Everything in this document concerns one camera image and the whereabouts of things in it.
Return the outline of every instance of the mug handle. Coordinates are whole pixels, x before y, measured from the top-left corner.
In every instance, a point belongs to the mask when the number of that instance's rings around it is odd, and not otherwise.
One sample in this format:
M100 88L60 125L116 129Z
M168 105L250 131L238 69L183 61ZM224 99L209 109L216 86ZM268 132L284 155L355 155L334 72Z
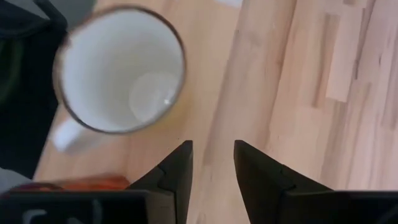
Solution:
M98 146L104 138L104 135L86 129L73 118L68 118L55 129L51 140L58 151L74 153Z

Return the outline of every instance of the white mug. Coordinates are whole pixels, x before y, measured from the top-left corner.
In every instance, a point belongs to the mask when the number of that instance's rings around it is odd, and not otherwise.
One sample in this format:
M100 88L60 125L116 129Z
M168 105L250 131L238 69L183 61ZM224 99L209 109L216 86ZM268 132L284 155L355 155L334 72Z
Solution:
M185 67L181 38L159 14L138 6L94 13L55 57L54 88L71 115L53 132L55 147L81 151L102 142L98 133L153 124L175 103Z

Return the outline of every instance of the mug rim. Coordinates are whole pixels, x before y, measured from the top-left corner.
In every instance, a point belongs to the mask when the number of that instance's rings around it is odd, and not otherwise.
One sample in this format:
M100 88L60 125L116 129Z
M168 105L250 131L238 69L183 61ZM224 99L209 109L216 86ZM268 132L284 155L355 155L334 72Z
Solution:
M65 92L63 89L63 81L61 78L61 67L63 66L63 55L64 55L64 51L70 47L70 36L73 36L74 33L79 32L79 30L84 29L85 26L91 24L92 22L94 22L95 20L103 17L103 16L107 16L109 14L112 14L114 12L118 12L118 11L139 11L139 12L144 12L145 14L148 14L150 16L155 17L156 19L158 19L160 22L163 22L163 24L165 24L173 33L173 35L175 36L180 48L181 48L181 52L182 52L182 77L180 78L180 80L178 81L178 86L177 86L177 91L174 95L174 97L172 98L172 103L170 105L168 105L167 107L165 107L165 109L163 109L161 111L161 113L159 113L157 116L155 116L154 118L150 119L149 121L143 122L140 125L137 125L131 129L127 129L124 131L106 131L103 129L98 129L98 128L94 128L88 124L86 124L83 120L81 120L77 114L73 111L73 109L70 107L70 104L68 102L67 97L65 96ZM99 11L95 11L92 13L92 15L88 16L81 24L79 24L78 26L76 26L75 28L73 28L72 31L68 32L66 37L64 38L64 40L62 41L62 43L60 44L56 54L55 54L55 58L54 58L54 63L53 63L53 72L52 72L52 76L53 76L53 88L54 88L54 92L55 92L55 96L57 97L57 100L60 104L63 104L65 109L68 111L69 115L80 125L82 125L83 127L90 129L92 131L96 131L98 133L105 133L105 134L126 134L126 133L132 133L134 131L138 131L140 129L144 129L148 126L153 125L154 123L156 123L159 119L163 118L170 110L171 108L175 105L175 103L177 102L177 99L180 97L181 95L181 91L183 88L183 84L185 83L185 78L187 75L187 56L186 56L186 51L185 51L185 46L183 44L182 38L180 36L180 34L178 33L178 31L176 30L176 28L171 24L171 22L169 22L164 16L160 15L158 12L155 12L152 9L149 9L147 7L144 6L139 6L139 5L130 5L130 4L121 4L118 6L113 6L113 7L107 7L105 9L100 9Z

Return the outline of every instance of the wooden floor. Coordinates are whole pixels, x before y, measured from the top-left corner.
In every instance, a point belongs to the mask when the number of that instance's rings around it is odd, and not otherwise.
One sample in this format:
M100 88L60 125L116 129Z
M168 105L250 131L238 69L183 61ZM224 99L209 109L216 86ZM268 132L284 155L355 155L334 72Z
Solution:
M99 149L68 156L49 141L35 179L134 181L192 139L188 223L248 223L233 164L243 139L334 189L398 189L398 1L225 2L99 0L170 20L187 49L186 84L157 124Z

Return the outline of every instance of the light wood surface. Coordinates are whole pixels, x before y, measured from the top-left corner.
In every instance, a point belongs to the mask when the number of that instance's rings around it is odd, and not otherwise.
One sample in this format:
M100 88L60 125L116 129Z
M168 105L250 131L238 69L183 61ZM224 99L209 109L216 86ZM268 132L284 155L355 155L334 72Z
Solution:
M155 125L75 156L49 141L35 180L104 172L134 181L194 142L188 223L248 223L233 164L243 139L334 189L398 189L398 1L100 0L164 15L187 81ZM62 106L53 127L68 116Z

